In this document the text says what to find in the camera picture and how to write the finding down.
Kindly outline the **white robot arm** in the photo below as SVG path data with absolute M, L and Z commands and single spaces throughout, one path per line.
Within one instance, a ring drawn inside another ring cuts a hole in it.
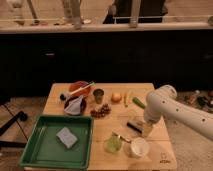
M 146 96 L 144 120 L 157 124 L 162 116 L 171 117 L 213 141 L 213 115 L 177 102 L 176 98 L 176 89 L 171 85 L 149 92 Z

